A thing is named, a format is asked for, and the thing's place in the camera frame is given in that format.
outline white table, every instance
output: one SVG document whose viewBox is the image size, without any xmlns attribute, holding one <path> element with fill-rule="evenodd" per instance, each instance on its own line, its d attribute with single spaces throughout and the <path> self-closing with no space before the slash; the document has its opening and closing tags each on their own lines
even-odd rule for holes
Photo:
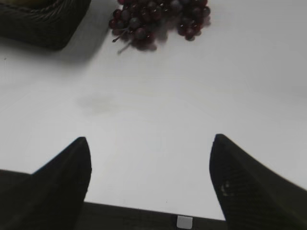
<svg viewBox="0 0 307 230">
<path fill-rule="evenodd" d="M 115 0 L 93 0 L 61 52 L 1 39 L 0 168 L 32 173 L 86 136 L 86 201 L 224 219 L 208 167 L 224 133 L 307 188 L 307 2 L 209 5 L 201 36 L 155 52 L 117 54 Z"/>
</svg>

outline table surface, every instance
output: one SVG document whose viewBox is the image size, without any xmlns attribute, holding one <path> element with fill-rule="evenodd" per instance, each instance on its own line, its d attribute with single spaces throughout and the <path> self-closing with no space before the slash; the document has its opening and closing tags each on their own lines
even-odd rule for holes
<svg viewBox="0 0 307 230">
<path fill-rule="evenodd" d="M 79 136 L 86 201 L 224 219 L 209 174 L 215 134 L 307 188 L 307 2 L 212 0 L 195 41 L 112 43 L 115 0 L 93 0 L 69 45 L 0 39 L 0 168 L 32 173 Z"/>
</svg>

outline grape cluster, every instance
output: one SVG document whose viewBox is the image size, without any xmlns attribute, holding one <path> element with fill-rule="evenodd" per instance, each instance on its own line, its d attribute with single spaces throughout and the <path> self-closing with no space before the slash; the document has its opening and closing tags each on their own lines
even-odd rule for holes
<svg viewBox="0 0 307 230">
<path fill-rule="evenodd" d="M 178 33 L 191 40 L 209 16 L 207 0 L 118 0 L 122 9 L 113 12 L 109 27 L 113 34 L 137 44 L 150 44 L 154 32 L 168 18 L 180 17 Z"/>
</svg>

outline wicker basket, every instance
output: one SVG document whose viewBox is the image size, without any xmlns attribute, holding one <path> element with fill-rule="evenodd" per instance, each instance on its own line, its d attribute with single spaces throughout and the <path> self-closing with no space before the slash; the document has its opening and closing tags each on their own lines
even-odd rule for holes
<svg viewBox="0 0 307 230">
<path fill-rule="evenodd" d="M 53 50 L 66 46 L 91 0 L 56 0 L 41 9 L 0 3 L 0 35 Z"/>
</svg>

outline black rubber texture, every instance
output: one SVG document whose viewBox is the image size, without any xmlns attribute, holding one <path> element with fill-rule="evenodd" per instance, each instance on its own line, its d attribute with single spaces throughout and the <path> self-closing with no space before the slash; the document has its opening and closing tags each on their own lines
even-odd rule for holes
<svg viewBox="0 0 307 230">
<path fill-rule="evenodd" d="M 25 180 L 29 174 L 0 170 L 0 188 Z M 74 230 L 176 230 L 177 215 L 84 202 Z M 225 221 L 193 218 L 193 230 L 227 230 Z"/>
<path fill-rule="evenodd" d="M 91 171 L 85 138 L 76 139 L 32 175 L 1 171 L 0 230 L 73 229 Z"/>
<path fill-rule="evenodd" d="M 307 191 L 216 135 L 210 174 L 229 230 L 307 230 Z"/>
</svg>

